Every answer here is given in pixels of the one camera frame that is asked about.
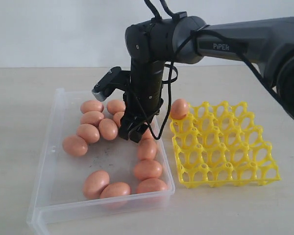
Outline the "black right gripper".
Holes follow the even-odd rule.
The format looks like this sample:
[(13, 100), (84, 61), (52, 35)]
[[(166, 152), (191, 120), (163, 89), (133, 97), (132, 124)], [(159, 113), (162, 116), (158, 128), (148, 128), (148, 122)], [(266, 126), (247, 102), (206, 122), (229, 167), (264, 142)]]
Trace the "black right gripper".
[(123, 94), (125, 113), (121, 118), (119, 136), (124, 140), (139, 143), (143, 134), (151, 125), (155, 115), (158, 115), (163, 105), (163, 98), (152, 96), (147, 99), (139, 99), (133, 92)]

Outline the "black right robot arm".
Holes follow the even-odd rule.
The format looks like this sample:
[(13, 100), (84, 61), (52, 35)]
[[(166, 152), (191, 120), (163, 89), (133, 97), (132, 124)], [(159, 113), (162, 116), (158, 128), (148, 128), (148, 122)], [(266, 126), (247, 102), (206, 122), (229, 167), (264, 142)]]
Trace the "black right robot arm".
[(209, 25), (195, 16), (129, 26), (131, 57), (119, 135), (139, 142), (162, 105), (163, 70), (204, 57), (242, 61), (294, 119), (294, 17)]

